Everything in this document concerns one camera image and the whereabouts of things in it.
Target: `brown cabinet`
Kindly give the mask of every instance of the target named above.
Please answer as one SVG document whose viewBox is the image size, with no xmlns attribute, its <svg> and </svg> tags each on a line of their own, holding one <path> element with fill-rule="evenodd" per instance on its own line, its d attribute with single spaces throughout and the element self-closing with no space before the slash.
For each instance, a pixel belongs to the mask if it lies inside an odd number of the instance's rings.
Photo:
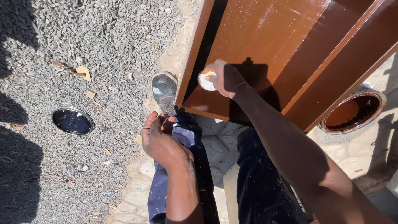
<svg viewBox="0 0 398 224">
<path fill-rule="evenodd" d="M 220 58 L 309 131 L 398 50 L 397 42 L 398 0 L 202 0 L 176 105 L 250 124 L 234 101 L 198 86 L 198 74 Z"/>
</svg>

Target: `trousers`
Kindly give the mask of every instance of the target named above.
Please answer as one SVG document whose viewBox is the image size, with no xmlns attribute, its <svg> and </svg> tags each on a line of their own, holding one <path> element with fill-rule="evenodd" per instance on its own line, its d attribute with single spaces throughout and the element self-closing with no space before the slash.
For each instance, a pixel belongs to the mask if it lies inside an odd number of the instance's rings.
<svg viewBox="0 0 398 224">
<path fill-rule="evenodd" d="M 172 136 L 193 154 L 199 199 L 205 224 L 219 224 L 213 196 L 213 180 L 206 150 L 201 142 L 202 129 L 186 112 L 177 111 Z M 237 138 L 240 166 L 236 200 L 240 224 L 306 224 L 295 197 L 271 162 L 254 128 Z M 151 224 L 166 222 L 167 171 L 156 161 L 155 175 L 148 198 Z"/>
</svg>

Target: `gravel ground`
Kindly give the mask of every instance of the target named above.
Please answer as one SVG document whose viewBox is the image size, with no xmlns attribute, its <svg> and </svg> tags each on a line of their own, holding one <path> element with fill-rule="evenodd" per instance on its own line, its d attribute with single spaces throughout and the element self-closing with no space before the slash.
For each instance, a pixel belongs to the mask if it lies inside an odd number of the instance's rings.
<svg viewBox="0 0 398 224">
<path fill-rule="evenodd" d="M 1 0 L 0 21 L 0 223 L 103 223 L 137 162 L 156 60 L 185 21 L 178 2 Z M 87 67 L 92 82 L 50 59 Z M 95 130 L 56 129 L 59 106 L 87 112 Z"/>
</svg>

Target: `hand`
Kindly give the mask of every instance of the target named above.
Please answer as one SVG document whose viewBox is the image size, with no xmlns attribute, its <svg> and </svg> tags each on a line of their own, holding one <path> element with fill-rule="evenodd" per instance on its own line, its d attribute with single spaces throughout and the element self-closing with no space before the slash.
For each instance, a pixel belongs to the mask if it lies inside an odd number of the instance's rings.
<svg viewBox="0 0 398 224">
<path fill-rule="evenodd" d="M 213 83 L 221 95 L 233 98 L 240 87 L 248 85 L 238 70 L 227 62 L 217 59 L 214 64 L 209 64 L 202 71 L 203 74 L 215 72 L 215 75 L 206 77 L 207 81 Z"/>
<path fill-rule="evenodd" d="M 193 155 L 171 136 L 176 117 L 171 116 L 164 123 L 167 116 L 165 112 L 159 116 L 157 112 L 152 112 L 142 127 L 141 136 L 144 151 L 167 172 L 171 172 L 174 168 L 188 165 L 193 161 Z"/>
</svg>

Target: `paint-stained trousers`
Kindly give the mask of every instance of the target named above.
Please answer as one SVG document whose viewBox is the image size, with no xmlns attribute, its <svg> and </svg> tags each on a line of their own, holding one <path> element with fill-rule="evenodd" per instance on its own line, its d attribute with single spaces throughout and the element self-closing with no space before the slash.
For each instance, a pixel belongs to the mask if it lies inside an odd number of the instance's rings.
<svg viewBox="0 0 398 224">
<path fill-rule="evenodd" d="M 201 142 L 202 129 L 185 112 L 177 112 L 173 138 L 187 147 L 195 159 L 195 172 L 205 224 L 218 224 L 219 217 L 213 196 L 213 180 L 206 150 Z M 240 166 L 236 200 L 240 224 L 305 224 L 304 214 L 287 190 L 281 175 L 269 159 L 257 132 L 248 128 L 237 139 Z M 166 222 L 168 176 L 155 161 L 155 176 L 148 198 L 152 224 Z"/>
</svg>

